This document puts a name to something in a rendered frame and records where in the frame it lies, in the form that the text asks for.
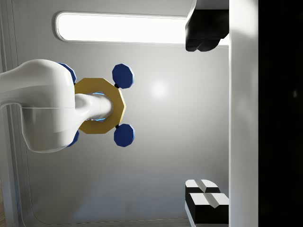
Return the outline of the drone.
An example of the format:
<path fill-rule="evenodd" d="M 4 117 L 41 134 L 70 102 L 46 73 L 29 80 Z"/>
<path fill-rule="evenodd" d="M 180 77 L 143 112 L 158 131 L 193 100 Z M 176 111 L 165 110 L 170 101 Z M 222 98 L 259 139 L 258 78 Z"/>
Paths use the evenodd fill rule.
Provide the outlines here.
<path fill-rule="evenodd" d="M 74 82 L 76 106 L 82 110 L 93 110 L 81 123 L 78 130 L 86 134 L 105 134 L 115 128 L 114 141 L 120 147 L 132 144 L 135 130 L 129 124 L 121 124 L 126 104 L 121 88 L 130 88 L 134 83 L 134 73 L 123 63 L 116 65 L 112 70 L 114 84 L 104 78 L 83 78 L 76 82 L 73 69 L 67 64 L 59 63 L 71 74 Z"/>

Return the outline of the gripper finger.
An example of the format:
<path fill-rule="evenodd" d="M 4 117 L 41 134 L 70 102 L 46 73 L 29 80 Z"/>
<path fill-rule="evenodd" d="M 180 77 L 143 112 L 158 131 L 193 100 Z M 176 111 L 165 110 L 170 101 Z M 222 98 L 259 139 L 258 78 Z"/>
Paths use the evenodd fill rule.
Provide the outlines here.
<path fill-rule="evenodd" d="M 193 0 L 185 25 L 188 52 L 207 52 L 229 34 L 229 0 Z"/>
<path fill-rule="evenodd" d="M 229 227 L 229 198 L 210 180 L 186 180 L 185 210 L 191 227 Z"/>

